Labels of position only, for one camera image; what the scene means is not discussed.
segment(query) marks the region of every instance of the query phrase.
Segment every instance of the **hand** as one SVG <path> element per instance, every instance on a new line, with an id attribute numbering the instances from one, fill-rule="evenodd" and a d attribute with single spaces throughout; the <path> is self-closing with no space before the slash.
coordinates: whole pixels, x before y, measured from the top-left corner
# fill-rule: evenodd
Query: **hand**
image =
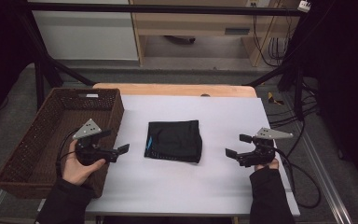
<path id="1" fill-rule="evenodd" d="M 81 164 L 75 154 L 77 140 L 74 140 L 69 146 L 69 153 L 66 157 L 65 167 L 63 168 L 62 179 L 71 184 L 80 186 L 92 172 L 99 170 L 105 164 L 104 159 L 94 162 L 92 165 L 84 166 Z"/>
<path id="2" fill-rule="evenodd" d="M 256 165 L 256 166 L 255 166 L 255 171 L 258 171 L 258 170 L 260 170 L 260 169 L 263 169 L 264 167 L 266 167 L 266 165 L 269 166 L 269 169 L 276 169 L 276 170 L 278 170 L 278 168 L 279 168 L 279 162 L 278 162 L 277 159 L 274 158 L 274 160 L 272 160 L 272 162 L 269 163 L 269 164 L 265 164 L 265 165 L 259 164 L 259 165 Z"/>

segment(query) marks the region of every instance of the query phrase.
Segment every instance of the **folded black fabric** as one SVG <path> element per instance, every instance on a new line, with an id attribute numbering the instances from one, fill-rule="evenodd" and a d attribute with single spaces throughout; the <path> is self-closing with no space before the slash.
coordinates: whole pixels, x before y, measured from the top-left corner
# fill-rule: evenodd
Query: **folded black fabric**
<path id="1" fill-rule="evenodd" d="M 201 152 L 198 120 L 149 122 L 145 157 L 198 163 Z"/>

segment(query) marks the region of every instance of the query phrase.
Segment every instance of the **white cabinet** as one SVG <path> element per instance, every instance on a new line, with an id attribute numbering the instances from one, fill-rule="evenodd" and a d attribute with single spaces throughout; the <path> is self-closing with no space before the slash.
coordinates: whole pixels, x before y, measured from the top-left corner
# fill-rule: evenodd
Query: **white cabinet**
<path id="1" fill-rule="evenodd" d="M 128 0 L 30 2 L 128 4 Z M 55 59 L 138 61 L 130 13 L 34 11 L 34 17 Z"/>

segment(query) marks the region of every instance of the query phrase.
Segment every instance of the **black sleeve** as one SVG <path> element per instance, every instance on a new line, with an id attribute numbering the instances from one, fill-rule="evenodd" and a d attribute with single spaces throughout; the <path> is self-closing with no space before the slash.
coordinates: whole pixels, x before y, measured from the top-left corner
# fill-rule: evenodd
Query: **black sleeve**
<path id="1" fill-rule="evenodd" d="M 39 212 L 36 223 L 84 223 L 93 191 L 58 179 Z"/>
<path id="2" fill-rule="evenodd" d="M 250 223 L 291 224 L 295 223 L 287 203 L 279 170 L 263 169 L 250 175 L 253 191 Z"/>

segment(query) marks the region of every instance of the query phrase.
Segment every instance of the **gray carpet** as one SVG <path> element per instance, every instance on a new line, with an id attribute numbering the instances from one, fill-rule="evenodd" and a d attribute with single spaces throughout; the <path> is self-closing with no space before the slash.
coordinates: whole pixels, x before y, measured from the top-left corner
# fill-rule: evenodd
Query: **gray carpet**
<path id="1" fill-rule="evenodd" d="M 80 70 L 81 74 L 98 82 L 134 82 L 134 83 L 181 83 L 181 84 L 228 84 L 240 85 L 254 80 L 260 74 L 241 73 L 235 71 L 161 71 L 161 70 L 121 70 L 115 73 L 112 70 L 91 71 Z M 69 77 L 63 77 L 65 86 L 81 86 Z M 277 114 L 288 110 L 287 104 L 277 105 L 268 101 L 268 92 L 272 92 L 276 99 L 280 99 L 280 93 L 276 91 L 274 78 L 265 86 L 256 88 L 258 97 L 263 100 L 266 113 Z M 29 125 L 32 123 L 36 113 L 36 97 L 34 88 L 34 71 L 25 70 L 19 81 L 12 88 L 7 97 L 7 105 L 0 110 L 0 168 L 5 163 L 10 152 L 20 142 Z M 289 116 L 285 113 L 280 116 L 268 116 L 269 121 L 283 119 Z M 298 136 L 298 130 L 294 124 L 277 128 L 277 130 L 293 133 Z M 348 161 L 342 161 L 337 157 L 336 146 L 322 119 L 315 113 L 306 117 L 306 130 L 312 139 L 320 157 L 323 160 L 328 173 L 344 202 L 353 223 L 358 223 L 358 173 Z M 294 139 L 277 141 L 277 146 L 287 152 Z M 304 170 L 314 176 L 307 154 L 300 141 L 297 148 L 290 157 L 291 162 L 301 166 Z M 303 174 L 295 170 L 295 181 L 297 188 L 297 201 L 311 204 L 316 201 L 317 191 L 312 183 Z M 0 217 L 17 217 L 32 219 L 36 215 L 38 200 L 18 200 L 7 194 L 0 206 Z M 314 209 L 300 207 L 301 216 L 296 218 L 298 223 L 335 223 L 335 217 L 327 203 L 322 197 L 320 205 Z M 246 217 L 241 217 L 240 222 L 246 223 Z"/>

